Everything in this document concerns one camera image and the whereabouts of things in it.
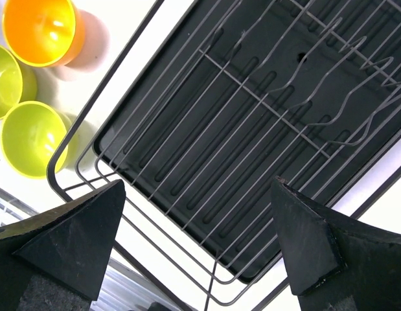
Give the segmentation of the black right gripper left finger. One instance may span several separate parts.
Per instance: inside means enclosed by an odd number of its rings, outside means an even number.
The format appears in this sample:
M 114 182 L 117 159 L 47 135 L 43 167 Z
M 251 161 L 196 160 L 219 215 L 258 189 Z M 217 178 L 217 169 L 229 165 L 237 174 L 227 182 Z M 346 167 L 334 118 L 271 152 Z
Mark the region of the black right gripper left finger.
M 0 227 L 0 310 L 89 310 L 125 203 L 123 181 Z

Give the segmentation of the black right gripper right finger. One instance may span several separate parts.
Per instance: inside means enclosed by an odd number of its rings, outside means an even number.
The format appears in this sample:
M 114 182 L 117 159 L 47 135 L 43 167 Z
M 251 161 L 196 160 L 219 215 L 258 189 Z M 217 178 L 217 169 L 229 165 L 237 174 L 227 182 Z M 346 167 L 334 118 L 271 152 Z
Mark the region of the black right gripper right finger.
M 325 207 L 276 177 L 271 203 L 301 310 L 401 310 L 401 235 Z

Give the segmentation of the orange plastic bowl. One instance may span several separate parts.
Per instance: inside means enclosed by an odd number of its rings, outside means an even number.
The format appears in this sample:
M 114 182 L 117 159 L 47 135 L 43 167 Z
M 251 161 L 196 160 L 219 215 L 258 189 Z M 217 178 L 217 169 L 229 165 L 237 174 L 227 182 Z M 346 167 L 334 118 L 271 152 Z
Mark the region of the orange plastic bowl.
M 10 51 L 33 67 L 66 65 L 85 42 L 85 23 L 72 1 L 6 1 L 1 24 Z

